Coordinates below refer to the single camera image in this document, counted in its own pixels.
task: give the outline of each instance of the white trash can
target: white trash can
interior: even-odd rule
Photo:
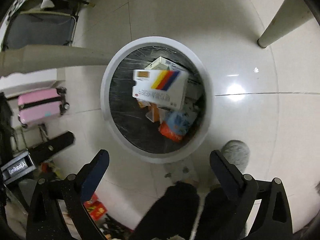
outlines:
[[[159,56],[186,67],[202,81],[201,112],[185,138],[176,143],[158,131],[132,97],[134,69],[144,69]],[[150,163],[172,163],[194,152],[205,139],[213,115],[213,88],[206,68],[186,46],[164,37],[144,37],[120,49],[104,73],[101,109],[107,127],[124,150]]]

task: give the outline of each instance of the person's leg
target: person's leg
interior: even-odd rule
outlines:
[[[221,153],[226,160],[234,164],[241,173],[249,163],[250,150],[241,141],[232,140],[225,144]],[[204,203],[195,240],[209,239],[221,226],[223,226],[232,216],[236,208],[236,203],[228,200],[219,184],[212,186],[212,191],[207,195]],[[245,230],[239,238],[245,236]]]
[[[129,240],[167,240],[179,235],[188,240],[197,215],[199,196],[191,184],[177,182],[153,204]]]

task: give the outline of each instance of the pink suitcase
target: pink suitcase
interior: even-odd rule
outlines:
[[[18,119],[27,128],[59,117],[69,109],[65,88],[51,88],[18,97]]]

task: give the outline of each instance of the black pants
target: black pants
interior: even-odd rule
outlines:
[[[153,204],[129,240],[167,240],[175,235],[188,240],[198,206],[199,196],[196,188],[178,182],[175,186],[167,188],[165,194]],[[235,203],[227,199],[222,188],[211,191],[205,199],[195,239],[209,239],[230,218],[235,207]]]

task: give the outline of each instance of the red stripe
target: red stripe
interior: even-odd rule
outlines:
[[[156,89],[161,90],[164,87],[164,85],[167,83],[167,81],[170,79],[172,74],[173,74],[173,71],[169,70],[168,73],[165,75],[165,77],[163,78],[163,80],[160,82],[160,84],[157,86]]]

